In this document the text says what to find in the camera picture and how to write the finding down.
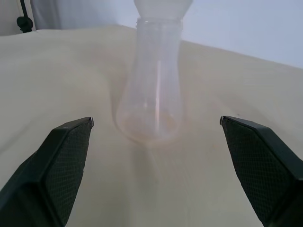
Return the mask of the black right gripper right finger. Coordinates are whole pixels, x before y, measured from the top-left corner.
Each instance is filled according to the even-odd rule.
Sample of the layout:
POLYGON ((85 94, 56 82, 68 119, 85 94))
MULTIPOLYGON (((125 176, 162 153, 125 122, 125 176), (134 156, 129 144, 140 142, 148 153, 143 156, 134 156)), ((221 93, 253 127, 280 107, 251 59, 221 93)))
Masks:
POLYGON ((303 225, 303 161, 269 128, 222 116, 232 163, 265 227, 303 225))

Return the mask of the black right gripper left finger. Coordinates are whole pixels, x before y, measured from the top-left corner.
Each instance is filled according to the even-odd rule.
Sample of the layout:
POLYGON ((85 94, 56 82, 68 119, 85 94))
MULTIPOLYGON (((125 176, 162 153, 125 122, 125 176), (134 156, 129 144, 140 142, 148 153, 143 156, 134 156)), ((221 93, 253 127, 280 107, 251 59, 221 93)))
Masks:
POLYGON ((82 181, 93 118, 54 128, 0 192, 2 227, 64 227, 82 181))

